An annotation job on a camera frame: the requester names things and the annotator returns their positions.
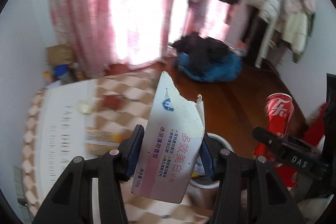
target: coca-cola can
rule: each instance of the coca-cola can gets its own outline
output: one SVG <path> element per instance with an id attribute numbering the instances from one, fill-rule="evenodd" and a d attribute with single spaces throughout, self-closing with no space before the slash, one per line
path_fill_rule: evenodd
<path id="1" fill-rule="evenodd" d="M 293 99 L 285 93 L 274 93 L 266 98 L 265 111 L 268 116 L 267 130 L 281 138 L 287 136 L 287 126 L 293 112 Z M 274 160 L 268 148 L 264 144 L 257 145 L 253 152 L 255 156 L 264 156 Z"/>

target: white wall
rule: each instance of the white wall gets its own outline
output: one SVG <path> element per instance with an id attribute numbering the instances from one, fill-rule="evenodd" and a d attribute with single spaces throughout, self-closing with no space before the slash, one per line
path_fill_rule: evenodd
<path id="1" fill-rule="evenodd" d="M 0 14 L 0 188 L 20 215 L 13 165 L 22 163 L 33 95 L 44 86 L 45 47 L 56 44 L 48 0 L 9 0 Z"/>
<path id="2" fill-rule="evenodd" d="M 276 69 L 305 117 L 325 102 L 326 73 L 336 74 L 336 9 L 330 0 L 317 0 L 312 37 L 299 63 L 288 50 Z"/>

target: brown floor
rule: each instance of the brown floor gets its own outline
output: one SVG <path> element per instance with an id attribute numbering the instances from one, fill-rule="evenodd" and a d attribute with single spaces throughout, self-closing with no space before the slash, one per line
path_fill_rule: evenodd
<path id="1" fill-rule="evenodd" d="M 252 158 L 257 142 L 252 130 L 257 126 L 266 128 L 267 116 L 264 112 L 266 97 L 272 93 L 288 90 L 279 77 L 272 72 L 243 66 L 239 77 L 228 83 L 201 83 L 178 73 L 174 68 L 174 58 L 168 58 L 168 65 L 151 65 L 158 71 L 167 71 L 174 80 L 180 94 L 187 100 L 196 100 L 202 95 L 205 110 L 206 131 L 222 136 L 231 143 L 235 153 Z M 112 65 L 108 74 L 128 72 L 125 65 Z M 302 128 L 303 115 L 294 102 L 295 111 L 289 124 L 289 133 L 297 135 Z"/>

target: pink stripe on box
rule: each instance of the pink stripe on box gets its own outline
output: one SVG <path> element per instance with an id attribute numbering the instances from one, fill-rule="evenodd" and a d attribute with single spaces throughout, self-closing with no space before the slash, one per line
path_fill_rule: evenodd
<path id="1" fill-rule="evenodd" d="M 164 139 L 165 139 L 165 132 L 163 133 L 163 138 L 162 138 L 162 143 L 164 144 Z M 161 145 L 160 147 L 160 152 L 157 155 L 157 159 L 153 158 L 153 153 L 156 145 L 156 139 L 153 140 L 152 148 L 151 148 L 151 153 L 148 155 L 147 159 L 147 164 L 145 168 L 145 175 L 143 177 L 142 185 L 140 188 L 139 195 L 140 196 L 145 196 L 145 197 L 150 197 L 152 188 L 154 186 L 154 181 L 157 177 L 157 172 L 161 163 L 161 155 L 162 151 L 164 150 L 164 146 Z"/>

